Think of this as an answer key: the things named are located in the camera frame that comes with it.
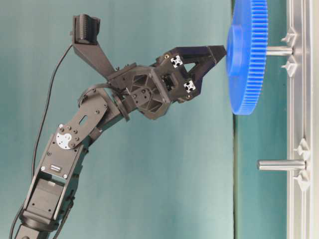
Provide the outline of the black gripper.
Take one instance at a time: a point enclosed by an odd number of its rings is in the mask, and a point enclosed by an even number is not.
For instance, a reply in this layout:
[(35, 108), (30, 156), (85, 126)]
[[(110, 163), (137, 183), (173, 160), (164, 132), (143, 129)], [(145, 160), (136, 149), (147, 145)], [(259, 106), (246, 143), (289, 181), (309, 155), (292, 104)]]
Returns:
[(111, 86), (126, 90), (118, 103), (155, 120), (174, 102), (200, 94), (203, 77), (226, 55), (223, 45), (176, 47), (150, 66), (132, 64), (108, 76)]

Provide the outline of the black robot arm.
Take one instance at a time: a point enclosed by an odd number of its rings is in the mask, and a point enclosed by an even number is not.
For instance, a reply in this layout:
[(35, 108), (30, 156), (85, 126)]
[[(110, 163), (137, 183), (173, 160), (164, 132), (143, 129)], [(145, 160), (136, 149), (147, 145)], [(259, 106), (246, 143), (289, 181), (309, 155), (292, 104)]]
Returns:
[(171, 104), (192, 100), (203, 77), (225, 55), (224, 46), (177, 47), (150, 66), (130, 64), (114, 70), (98, 44), (72, 45), (75, 53), (102, 74), (106, 83), (86, 89), (77, 114), (60, 125), (33, 174), (27, 197), (16, 215), (18, 230), (10, 238), (46, 239), (59, 234), (74, 203), (82, 162), (89, 146), (129, 113), (155, 120)]

